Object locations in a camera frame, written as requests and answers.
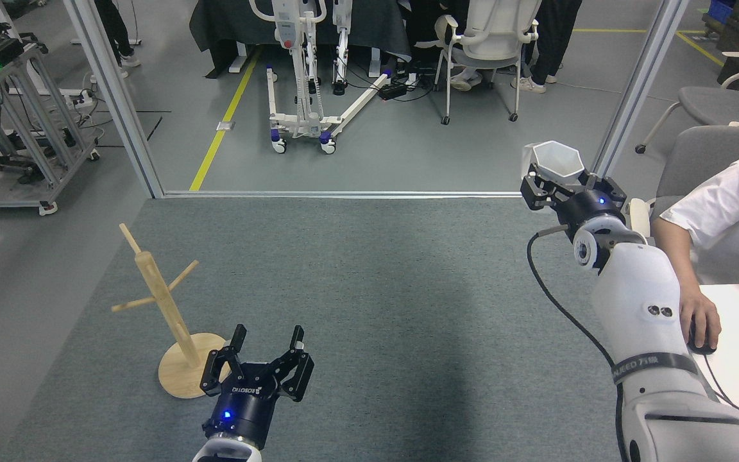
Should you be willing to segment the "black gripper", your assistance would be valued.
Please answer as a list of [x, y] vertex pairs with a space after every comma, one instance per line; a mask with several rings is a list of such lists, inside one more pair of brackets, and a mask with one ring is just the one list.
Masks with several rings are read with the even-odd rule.
[[625, 226], [620, 209], [627, 201], [624, 190], [610, 176], [592, 175], [591, 186], [592, 189], [569, 197], [569, 186], [562, 176], [539, 164], [530, 164], [522, 179], [521, 196], [534, 211], [558, 206], [558, 222], [567, 225], [567, 237], [574, 237], [588, 219], [604, 214], [619, 219]]
[[[246, 334], [246, 327], [238, 324], [229, 342], [208, 353], [200, 389], [209, 397], [218, 394], [218, 399], [202, 429], [206, 438], [222, 433], [241, 436], [262, 450], [269, 435], [278, 395], [294, 402], [301, 401], [314, 361], [305, 350], [304, 330], [301, 325], [296, 325], [288, 351], [276, 360], [275, 374], [269, 371], [267, 363], [241, 365], [238, 353]], [[221, 381], [224, 364], [229, 366], [231, 373]]]

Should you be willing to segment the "person's right hand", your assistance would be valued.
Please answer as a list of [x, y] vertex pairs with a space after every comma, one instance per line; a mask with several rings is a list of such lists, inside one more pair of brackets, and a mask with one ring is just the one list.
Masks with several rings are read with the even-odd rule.
[[681, 286], [680, 322], [686, 344], [718, 348], [722, 326], [717, 307], [699, 286]]

